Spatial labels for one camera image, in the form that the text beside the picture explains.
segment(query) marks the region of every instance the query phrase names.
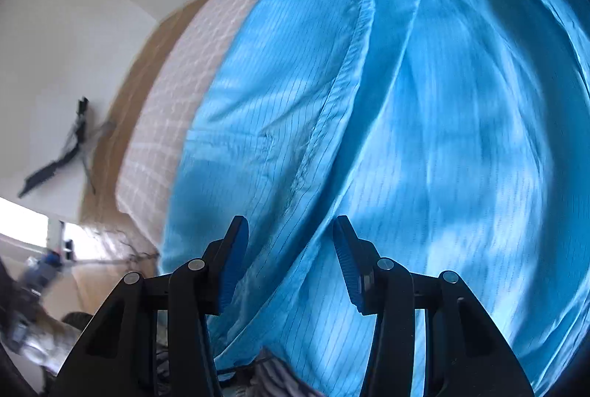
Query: blue garment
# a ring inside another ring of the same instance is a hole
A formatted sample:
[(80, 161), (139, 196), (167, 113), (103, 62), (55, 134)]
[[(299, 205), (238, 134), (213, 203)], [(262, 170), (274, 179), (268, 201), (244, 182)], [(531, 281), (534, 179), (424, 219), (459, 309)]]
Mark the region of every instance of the blue garment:
[[(374, 317), (330, 234), (412, 272), (454, 269), (538, 395), (588, 329), (587, 0), (259, 0), (187, 134), (161, 267), (250, 223), (209, 321), (216, 365), (262, 345), (330, 397), (358, 395)], [(424, 378), (417, 323), (412, 395)]]

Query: bright window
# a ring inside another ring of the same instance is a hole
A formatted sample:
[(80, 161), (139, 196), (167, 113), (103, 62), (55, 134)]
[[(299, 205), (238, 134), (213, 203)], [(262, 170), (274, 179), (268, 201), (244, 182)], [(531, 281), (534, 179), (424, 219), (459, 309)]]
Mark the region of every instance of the bright window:
[(0, 234), (44, 248), (47, 216), (0, 198)]

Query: striped blue fabric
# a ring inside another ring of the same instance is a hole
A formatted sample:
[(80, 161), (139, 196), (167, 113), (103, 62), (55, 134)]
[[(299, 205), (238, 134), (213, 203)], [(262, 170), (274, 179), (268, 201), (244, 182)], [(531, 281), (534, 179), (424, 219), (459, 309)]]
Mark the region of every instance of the striped blue fabric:
[[(216, 365), (267, 346), (331, 397), (358, 395), (374, 317), (330, 235), (412, 272), (454, 269), (542, 395), (588, 329), (587, 0), (259, 0), (187, 135), (161, 267), (250, 223), (209, 321)], [(417, 324), (413, 395), (422, 391)]]

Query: blue gripper pad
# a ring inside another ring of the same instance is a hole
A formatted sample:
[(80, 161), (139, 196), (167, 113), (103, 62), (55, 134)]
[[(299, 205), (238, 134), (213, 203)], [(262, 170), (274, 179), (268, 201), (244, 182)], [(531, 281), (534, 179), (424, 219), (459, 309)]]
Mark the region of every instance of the blue gripper pad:
[(248, 235), (249, 229), (246, 218), (235, 216), (221, 245), (222, 250), (227, 252), (227, 257), (219, 273), (219, 312), (223, 312), (223, 309), (231, 302), (235, 285), (242, 275), (242, 262), (246, 247), (248, 247)]
[(346, 289), (352, 302), (362, 314), (372, 313), (368, 309), (367, 282), (374, 282), (374, 265), (379, 253), (372, 243), (356, 235), (347, 216), (338, 216), (332, 226), (332, 239)]

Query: silver screw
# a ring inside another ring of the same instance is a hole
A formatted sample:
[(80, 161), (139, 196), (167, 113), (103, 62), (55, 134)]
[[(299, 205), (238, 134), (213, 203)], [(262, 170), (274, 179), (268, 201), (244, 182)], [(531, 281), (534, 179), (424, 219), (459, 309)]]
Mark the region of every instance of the silver screw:
[(388, 257), (383, 257), (377, 261), (377, 267), (379, 269), (383, 269), (385, 271), (389, 271), (389, 270), (393, 269), (394, 266), (395, 266), (395, 263), (391, 259), (389, 259)]
[(125, 284), (135, 284), (135, 282), (139, 281), (139, 274), (136, 272), (129, 272), (128, 274), (125, 274), (125, 277), (123, 277), (123, 282), (125, 282)]
[(453, 271), (445, 271), (442, 274), (442, 278), (445, 279), (449, 284), (456, 284), (459, 282), (459, 275)]
[(205, 261), (203, 259), (193, 259), (191, 262), (188, 263), (188, 268), (191, 271), (200, 271), (205, 266)]

